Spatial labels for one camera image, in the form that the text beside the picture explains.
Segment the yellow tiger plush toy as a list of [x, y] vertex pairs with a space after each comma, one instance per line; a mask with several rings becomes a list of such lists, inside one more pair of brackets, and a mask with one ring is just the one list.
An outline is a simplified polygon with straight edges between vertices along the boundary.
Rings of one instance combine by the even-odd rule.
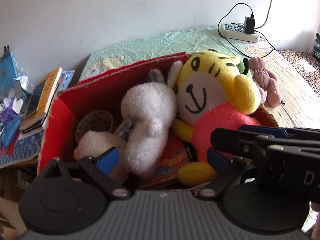
[[175, 61], [167, 85], [177, 99], [177, 115], [172, 130], [196, 150], [197, 160], [177, 172], [182, 184], [203, 184], [218, 174], [207, 162], [210, 135], [216, 128], [238, 129], [260, 125], [252, 117], [260, 106], [260, 92], [253, 79], [239, 73], [236, 56], [215, 50], [193, 54], [186, 62]]

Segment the mauve plush teddy bear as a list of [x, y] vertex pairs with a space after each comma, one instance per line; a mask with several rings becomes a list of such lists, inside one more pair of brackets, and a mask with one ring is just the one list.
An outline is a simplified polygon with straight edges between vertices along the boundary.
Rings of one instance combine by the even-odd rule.
[[251, 57], [248, 60], [248, 64], [253, 80], [259, 89], [261, 103], [267, 103], [273, 108], [279, 107], [282, 103], [282, 98], [274, 72], [267, 68], [265, 60], [261, 57]]

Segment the white plush rabbit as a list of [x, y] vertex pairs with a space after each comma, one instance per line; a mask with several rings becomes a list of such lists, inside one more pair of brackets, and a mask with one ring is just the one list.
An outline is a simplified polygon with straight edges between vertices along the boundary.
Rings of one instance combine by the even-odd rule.
[[129, 134], [123, 160], [126, 170], [143, 179], [153, 175], [176, 113], [176, 95], [159, 69], [150, 70], [145, 83], [127, 91], [121, 102], [122, 126]]

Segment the pink plush rabbit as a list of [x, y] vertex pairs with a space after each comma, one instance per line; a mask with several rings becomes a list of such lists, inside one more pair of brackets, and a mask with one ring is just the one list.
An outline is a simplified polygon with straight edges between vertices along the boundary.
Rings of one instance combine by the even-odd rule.
[[79, 140], [78, 146], [74, 150], [74, 159], [79, 161], [86, 156], [99, 157], [112, 147], [119, 150], [120, 159], [109, 176], [116, 182], [123, 184], [129, 176], [123, 164], [126, 148], [126, 141], [123, 138], [109, 132], [88, 131]]

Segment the green plush toy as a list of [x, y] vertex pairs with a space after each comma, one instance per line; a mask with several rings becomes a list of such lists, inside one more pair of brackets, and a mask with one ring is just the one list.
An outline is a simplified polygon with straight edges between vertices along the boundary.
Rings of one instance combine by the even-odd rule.
[[242, 60], [240, 60], [240, 63], [237, 64], [237, 68], [239, 70], [239, 73], [242, 75], [245, 75], [249, 78], [252, 78], [252, 74], [251, 71], [249, 69], [249, 61], [248, 58], [243, 58]]

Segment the cartoon print bed sheet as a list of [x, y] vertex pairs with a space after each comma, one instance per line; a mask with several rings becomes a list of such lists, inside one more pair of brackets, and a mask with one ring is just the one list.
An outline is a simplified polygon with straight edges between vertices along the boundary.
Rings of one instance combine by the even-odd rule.
[[162, 35], [139, 38], [93, 52], [80, 75], [80, 81], [102, 74], [115, 67], [180, 52], [194, 53], [215, 49], [228, 56], [262, 57], [269, 70], [278, 78], [284, 105], [268, 107], [268, 112], [281, 127], [319, 128], [319, 96], [304, 78], [274, 50], [265, 38], [258, 43], [232, 40], [227, 42], [216, 27], [174, 31]]

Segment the patterned tape roll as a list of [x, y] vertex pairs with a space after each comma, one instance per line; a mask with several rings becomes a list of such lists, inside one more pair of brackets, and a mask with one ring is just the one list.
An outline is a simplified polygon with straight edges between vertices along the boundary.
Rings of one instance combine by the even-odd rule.
[[78, 143], [82, 136], [88, 131], [113, 133], [115, 129], [116, 123], [111, 113], [106, 110], [99, 109], [88, 113], [80, 120], [75, 129], [74, 137]]

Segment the red gift envelope box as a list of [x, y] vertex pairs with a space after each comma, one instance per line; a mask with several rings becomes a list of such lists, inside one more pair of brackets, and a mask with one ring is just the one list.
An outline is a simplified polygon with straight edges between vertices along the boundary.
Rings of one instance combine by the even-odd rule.
[[190, 151], [185, 144], [172, 131], [169, 132], [167, 144], [159, 158], [156, 170], [149, 180], [140, 181], [140, 189], [161, 189], [165, 187], [180, 189], [181, 187], [194, 187], [194, 185], [181, 184], [177, 172], [190, 163]]

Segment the red cardboard box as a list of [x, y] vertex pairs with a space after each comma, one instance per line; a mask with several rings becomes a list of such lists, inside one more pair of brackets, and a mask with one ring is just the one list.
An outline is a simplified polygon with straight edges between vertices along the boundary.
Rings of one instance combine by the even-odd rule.
[[[127, 85], [125, 85], [123, 83], [116, 83], [114, 85], [111, 85], [110, 88], [111, 88], [111, 91], [108, 93], [106, 98], [102, 98], [100, 95], [97, 95], [97, 99], [100, 102], [105, 102], [108, 106], [117, 106], [118, 109], [121, 111], [122, 99], [125, 96], [125, 94], [127, 93], [127, 91], [132, 87], [128, 87]], [[261, 108], [261, 104], [260, 104], [259, 108], [251, 115], [252, 117], [256, 118], [260, 122], [260, 125], [254, 125], [254, 126], [261, 126], [264, 123], [266, 123], [266, 119], [260, 118], [257, 114], [257, 112], [259, 111], [260, 108]]]

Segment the blue patterned cloth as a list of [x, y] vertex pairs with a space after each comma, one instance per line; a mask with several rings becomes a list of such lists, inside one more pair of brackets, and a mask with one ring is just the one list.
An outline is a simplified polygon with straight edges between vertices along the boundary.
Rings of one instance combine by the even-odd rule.
[[1, 144], [1, 168], [30, 161], [39, 155], [44, 131], [18, 140], [18, 135], [8, 147]]

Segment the orange book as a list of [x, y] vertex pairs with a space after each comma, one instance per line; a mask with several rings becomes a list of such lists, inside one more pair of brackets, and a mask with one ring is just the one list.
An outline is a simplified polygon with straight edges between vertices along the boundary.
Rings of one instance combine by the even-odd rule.
[[42, 121], [47, 116], [61, 73], [62, 68], [57, 67], [34, 88], [20, 124], [21, 131]]

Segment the folded green clothes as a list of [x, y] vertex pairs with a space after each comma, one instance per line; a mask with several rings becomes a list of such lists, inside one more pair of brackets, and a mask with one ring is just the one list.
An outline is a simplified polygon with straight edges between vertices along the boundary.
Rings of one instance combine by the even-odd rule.
[[313, 57], [319, 62], [320, 61], [320, 34], [316, 33], [315, 44], [313, 46]]

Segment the smartphone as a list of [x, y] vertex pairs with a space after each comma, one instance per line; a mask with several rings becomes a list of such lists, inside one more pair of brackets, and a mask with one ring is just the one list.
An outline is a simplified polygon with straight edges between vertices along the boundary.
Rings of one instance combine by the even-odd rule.
[[47, 100], [47, 96], [48, 96], [48, 81], [43, 80], [41, 83], [39, 83], [35, 87], [30, 97], [27, 109], [25, 111], [25, 117], [29, 118], [30, 116], [36, 114], [38, 111], [41, 111]]

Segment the white power strip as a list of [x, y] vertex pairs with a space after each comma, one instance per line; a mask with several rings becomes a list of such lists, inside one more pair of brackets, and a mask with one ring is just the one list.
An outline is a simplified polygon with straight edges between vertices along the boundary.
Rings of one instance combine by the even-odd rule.
[[235, 24], [222, 24], [220, 26], [220, 33], [223, 37], [234, 40], [241, 40], [252, 43], [258, 43], [260, 40], [260, 35], [258, 33], [254, 33], [252, 35], [246, 34], [243, 27], [237, 26]]

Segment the black power adapter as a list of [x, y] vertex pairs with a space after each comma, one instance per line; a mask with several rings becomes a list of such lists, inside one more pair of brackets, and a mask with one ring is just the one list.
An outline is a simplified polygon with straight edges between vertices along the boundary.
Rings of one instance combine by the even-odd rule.
[[254, 19], [254, 15], [251, 14], [249, 17], [245, 17], [244, 32], [246, 34], [252, 35], [254, 33], [254, 28], [255, 28], [255, 19]]

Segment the blue plastic bag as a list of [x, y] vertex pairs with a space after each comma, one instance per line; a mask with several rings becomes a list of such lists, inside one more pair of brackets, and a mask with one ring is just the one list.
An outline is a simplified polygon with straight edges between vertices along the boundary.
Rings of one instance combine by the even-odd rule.
[[3, 47], [1, 56], [1, 99], [7, 97], [19, 76], [19, 68], [9, 46]]

